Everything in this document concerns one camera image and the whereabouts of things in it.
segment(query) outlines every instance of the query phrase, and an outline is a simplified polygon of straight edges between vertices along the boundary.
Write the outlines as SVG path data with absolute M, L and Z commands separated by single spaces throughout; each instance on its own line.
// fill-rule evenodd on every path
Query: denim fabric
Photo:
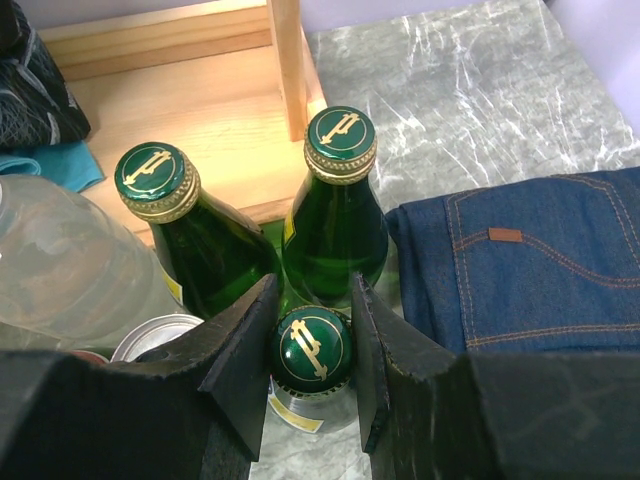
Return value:
M 639 349 L 640 168 L 412 202 L 387 220 L 405 318 L 446 348 Z

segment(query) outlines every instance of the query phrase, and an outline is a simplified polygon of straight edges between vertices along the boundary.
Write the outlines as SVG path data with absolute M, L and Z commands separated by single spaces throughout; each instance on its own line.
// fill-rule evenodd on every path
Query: marble countertop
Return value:
M 640 164 L 640 141 L 542 0 L 464 8 L 309 37 L 330 105 L 378 133 L 372 185 L 385 211 L 556 173 Z M 377 288 L 391 292 L 393 285 Z M 268 411 L 252 480 L 371 478 L 358 423 L 309 435 Z

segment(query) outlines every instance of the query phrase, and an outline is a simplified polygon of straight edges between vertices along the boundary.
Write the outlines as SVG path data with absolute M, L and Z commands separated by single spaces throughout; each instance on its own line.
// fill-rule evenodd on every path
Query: bottle cap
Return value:
M 200 176 L 187 156 L 167 143 L 133 147 L 114 174 L 120 198 L 150 223 L 169 223 L 187 213 L 200 193 Z
M 373 123 L 353 107 L 329 107 L 307 128 L 304 158 L 309 169 L 324 182 L 349 185 L 362 180 L 376 157 Z
M 291 310 L 271 339 L 274 380 L 294 396 L 338 390 L 351 375 L 353 345 L 348 320 L 325 307 Z

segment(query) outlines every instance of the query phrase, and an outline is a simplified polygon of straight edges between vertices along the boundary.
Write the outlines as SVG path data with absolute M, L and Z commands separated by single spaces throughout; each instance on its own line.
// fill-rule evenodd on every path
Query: brown leather tag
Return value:
M 494 242 L 522 243 L 522 232 L 511 228 L 490 228 L 489 240 Z

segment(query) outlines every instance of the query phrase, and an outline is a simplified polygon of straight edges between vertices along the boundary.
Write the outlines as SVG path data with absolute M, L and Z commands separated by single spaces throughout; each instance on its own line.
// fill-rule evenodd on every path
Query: clear plastic bottle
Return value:
M 0 348 L 115 348 L 182 311 L 153 251 L 91 201 L 40 177 L 0 177 Z

